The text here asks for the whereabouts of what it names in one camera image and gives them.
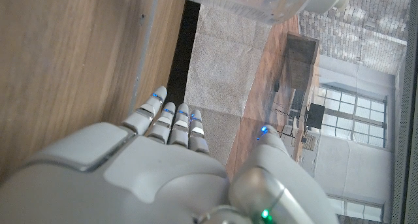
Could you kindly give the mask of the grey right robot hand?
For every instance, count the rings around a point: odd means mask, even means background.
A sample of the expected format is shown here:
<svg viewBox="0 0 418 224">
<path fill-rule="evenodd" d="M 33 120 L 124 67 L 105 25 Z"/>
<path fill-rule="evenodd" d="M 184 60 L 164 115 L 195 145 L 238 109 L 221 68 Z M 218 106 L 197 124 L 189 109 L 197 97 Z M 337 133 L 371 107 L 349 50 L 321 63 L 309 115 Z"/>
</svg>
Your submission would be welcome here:
<svg viewBox="0 0 418 224">
<path fill-rule="evenodd" d="M 336 223 L 320 185 L 261 127 L 238 172 L 208 153 L 202 116 L 157 88 L 120 125 L 95 123 L 1 184 L 2 223 Z"/>
</svg>

